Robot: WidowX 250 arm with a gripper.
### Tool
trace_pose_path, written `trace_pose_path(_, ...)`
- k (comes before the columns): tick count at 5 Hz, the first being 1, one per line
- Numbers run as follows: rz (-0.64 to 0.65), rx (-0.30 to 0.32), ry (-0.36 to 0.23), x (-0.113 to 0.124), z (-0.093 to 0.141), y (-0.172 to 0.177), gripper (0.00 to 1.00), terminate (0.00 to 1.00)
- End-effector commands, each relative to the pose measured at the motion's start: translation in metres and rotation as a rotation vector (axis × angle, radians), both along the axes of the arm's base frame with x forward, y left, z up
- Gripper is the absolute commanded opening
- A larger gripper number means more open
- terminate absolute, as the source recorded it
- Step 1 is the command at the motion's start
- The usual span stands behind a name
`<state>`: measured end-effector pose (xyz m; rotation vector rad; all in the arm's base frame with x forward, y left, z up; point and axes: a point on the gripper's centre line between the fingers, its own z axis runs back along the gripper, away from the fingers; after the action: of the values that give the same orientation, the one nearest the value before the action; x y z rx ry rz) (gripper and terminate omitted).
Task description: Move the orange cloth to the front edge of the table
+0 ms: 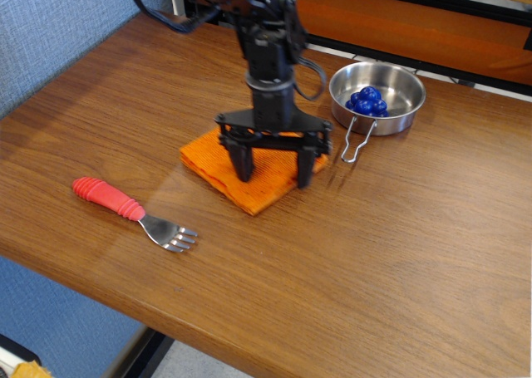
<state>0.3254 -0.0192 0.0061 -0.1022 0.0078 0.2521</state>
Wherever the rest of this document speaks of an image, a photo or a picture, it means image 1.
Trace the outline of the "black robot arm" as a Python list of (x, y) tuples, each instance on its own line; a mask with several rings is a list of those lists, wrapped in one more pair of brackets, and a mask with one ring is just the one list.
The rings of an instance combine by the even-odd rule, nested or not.
[(331, 151), (332, 125), (295, 103), (300, 92), (294, 72), (297, 64), (327, 80), (323, 69), (302, 55), (307, 32), (298, 17), (297, 0), (190, 1), (227, 14), (248, 63), (245, 80), (252, 93), (251, 108), (225, 112), (215, 119), (219, 142), (239, 179), (250, 180), (255, 149), (282, 150), (296, 153), (298, 187), (309, 186), (316, 158)]

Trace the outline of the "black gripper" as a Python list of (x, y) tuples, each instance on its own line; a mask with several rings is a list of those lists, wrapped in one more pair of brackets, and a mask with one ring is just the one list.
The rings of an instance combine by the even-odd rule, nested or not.
[(254, 171), (252, 148), (298, 152), (298, 188), (311, 183), (317, 156), (332, 150), (332, 123), (300, 110), (294, 90), (252, 91), (253, 107), (215, 118), (219, 142), (229, 153), (235, 173), (249, 182)]

